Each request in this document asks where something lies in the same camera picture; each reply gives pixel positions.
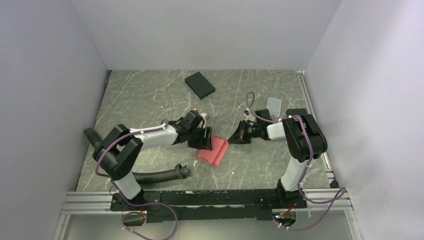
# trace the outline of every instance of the gray wall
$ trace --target gray wall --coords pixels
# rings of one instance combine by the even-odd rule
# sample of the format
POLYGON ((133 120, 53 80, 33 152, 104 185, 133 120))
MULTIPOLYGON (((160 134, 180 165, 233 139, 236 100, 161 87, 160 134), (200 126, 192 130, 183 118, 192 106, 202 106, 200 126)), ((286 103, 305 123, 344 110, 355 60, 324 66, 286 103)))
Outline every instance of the gray wall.
POLYGON ((71 1, 113 70, 304 70, 341 2, 71 1))
POLYGON ((106 67, 67 0, 2 1, 0 29, 0 239, 50 239, 106 67))
POLYGON ((424 3, 344 0, 306 69, 365 240, 424 239, 424 3))

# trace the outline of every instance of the black mounting plate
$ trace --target black mounting plate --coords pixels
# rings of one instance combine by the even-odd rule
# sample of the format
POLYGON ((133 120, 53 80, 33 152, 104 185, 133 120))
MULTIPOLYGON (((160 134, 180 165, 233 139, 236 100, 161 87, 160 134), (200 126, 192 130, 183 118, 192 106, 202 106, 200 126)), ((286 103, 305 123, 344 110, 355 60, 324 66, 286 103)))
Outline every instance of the black mounting plate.
MULTIPOLYGON (((143 197, 144 197, 145 203, 154 203, 154 202, 161 201, 161 194, 158 191, 145 191, 143 197)), ((119 193, 115 193, 112 196, 112 202, 110 204, 111 211, 114 211, 114 212, 133 211, 133 210, 139 211, 140 208, 141 207, 133 207, 133 206, 127 205, 119 193)), ((159 210, 159 205, 146 206, 145 209, 147 211, 157 211, 159 210)))

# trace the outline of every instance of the floor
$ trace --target floor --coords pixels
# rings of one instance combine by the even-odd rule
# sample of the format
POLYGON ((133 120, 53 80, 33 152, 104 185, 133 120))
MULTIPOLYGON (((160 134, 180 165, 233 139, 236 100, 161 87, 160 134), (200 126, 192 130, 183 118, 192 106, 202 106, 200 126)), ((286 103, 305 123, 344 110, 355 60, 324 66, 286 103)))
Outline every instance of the floor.
MULTIPOLYGON (((117 124, 147 128, 162 119, 177 120, 194 108, 210 114, 207 125, 212 134, 228 139, 243 120, 247 92, 254 91, 254 110, 267 107, 268 98, 282 101, 281 116, 288 108, 306 108, 295 71, 284 70, 201 70, 216 92, 200 100, 184 78, 197 70, 114 70, 111 73, 97 115, 95 129, 105 137, 117 124)), ((247 145, 230 145, 218 167, 197 159, 199 151, 186 143, 151 148, 141 152, 133 172, 158 172, 187 165, 191 177, 166 183, 144 185, 152 190, 224 190, 275 188, 284 174, 290 153, 284 139, 247 145)), ((111 186, 94 174, 93 148, 87 151, 77 191, 107 191, 111 186)), ((322 160, 316 160, 306 175, 305 188, 329 188, 322 160)))

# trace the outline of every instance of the purple tube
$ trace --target purple tube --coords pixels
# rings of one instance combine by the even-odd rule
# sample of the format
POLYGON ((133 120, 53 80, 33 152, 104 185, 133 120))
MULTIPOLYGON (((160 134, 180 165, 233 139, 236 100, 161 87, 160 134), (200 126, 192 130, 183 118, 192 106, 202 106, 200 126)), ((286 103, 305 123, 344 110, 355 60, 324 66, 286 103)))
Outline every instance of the purple tube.
MULTIPOLYGON (((150 129, 150 130, 147 130, 147 131, 144 131, 145 133, 152 133, 152 132, 156 132, 156 131, 159 131, 159 130, 162 130, 163 129, 163 127, 167 127, 168 126, 168 123, 169 123, 169 121, 167 120, 167 119, 164 119, 164 120, 162 120, 162 122, 161 122, 161 124, 165 124, 164 126, 161 126, 161 127, 158 127, 158 128, 155 128, 155 129, 150 129)), ((123 135, 123 136, 121 136, 121 137, 119 137, 118 139, 116 139, 115 141, 113 141, 112 142, 112 144, 111 145, 109 145, 107 148, 106 148, 106 150, 101 154, 101 156, 99 157, 99 159, 98 159, 98 161, 97 161, 97 164, 95 165, 95 169, 94 169, 94 172, 95 172, 95 174, 96 175, 98 175, 98 176, 101 176, 101 177, 109 177, 108 175, 106 175, 106 174, 102 174, 102 173, 100 173, 99 172, 99 167, 100 167, 100 163, 103 161, 103 159, 105 158, 105 156, 106 156, 106 154, 113 148, 113 147, 115 147, 121 140, 123 140, 123 139, 125 139, 125 138, 127 138, 127 137, 130 137, 130 136, 134 136, 134 135, 139 135, 139 134, 141 134, 141 131, 135 131, 135 132, 130 132, 130 133, 127 133, 127 134, 125 134, 125 135, 123 135)), ((110 179, 110 183, 112 183, 112 185, 116 188, 116 190, 118 191, 119 190, 119 187, 116 185, 116 183, 112 180, 112 179, 110 179)), ((166 237, 166 238, 164 238, 164 239, 162 239, 162 240, 168 240, 168 239, 170 239, 170 238, 172 238, 173 236, 174 236, 174 234, 175 234, 175 232, 177 231, 177 227, 178 227, 178 217, 177 217, 177 214, 176 214, 176 212, 172 209, 172 207, 170 207, 169 205, 166 205, 166 204, 164 204, 164 203, 161 203, 161 202, 150 202, 150 203, 144 203, 144 204, 133 204, 133 203, 131 203, 131 202, 129 202, 128 201, 128 199, 125 197, 125 195, 121 192, 121 191, 118 191, 119 192, 119 194, 121 195, 121 197, 122 197, 122 199, 125 201, 125 203, 126 204, 128 204, 129 206, 132 206, 132 207, 143 207, 143 206, 150 206, 150 205, 159 205, 159 206, 163 206, 163 207, 166 207, 166 208, 168 208, 171 212, 172 212, 172 214, 173 214, 173 216, 174 216, 174 218, 175 218, 175 227, 174 227, 174 229, 173 229, 173 231, 172 231, 172 233, 168 236, 168 237, 166 237)), ((136 212, 136 211, 132 211, 132 212, 129 212, 129 213, 127 213, 127 214, 125 214, 123 217, 122 217, 122 226, 123 226, 123 228, 125 229, 125 230, 127 230, 127 231, 129 231, 129 232, 131 232, 131 233, 133 233, 133 234, 135 234, 135 235, 137 235, 137 236, 139 236, 140 238, 143 238, 143 239, 145 239, 145 240, 153 240, 153 239, 151 239, 151 238, 148 238, 148 237, 146 237, 146 236, 143 236, 143 235, 141 235, 140 233, 138 233, 138 232, 136 232, 136 231, 134 231, 134 230, 132 230, 132 229, 130 229, 129 227, 127 227, 127 226, 125 226, 125 224, 124 224, 124 219, 125 219, 125 217, 127 217, 127 216, 129 216, 129 215, 134 215, 134 214, 138 214, 138 215, 142 215, 142 213, 140 213, 140 212, 136 212)))

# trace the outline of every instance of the pink sponge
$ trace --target pink sponge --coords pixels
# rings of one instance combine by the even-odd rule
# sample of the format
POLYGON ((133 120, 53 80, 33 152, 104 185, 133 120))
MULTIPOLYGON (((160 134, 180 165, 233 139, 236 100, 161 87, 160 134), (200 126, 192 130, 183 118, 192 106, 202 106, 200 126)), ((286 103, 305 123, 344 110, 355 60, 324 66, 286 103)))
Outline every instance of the pink sponge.
POLYGON ((218 167, 230 144, 226 140, 215 135, 211 136, 211 142, 212 151, 202 149, 198 153, 197 157, 208 164, 218 167))

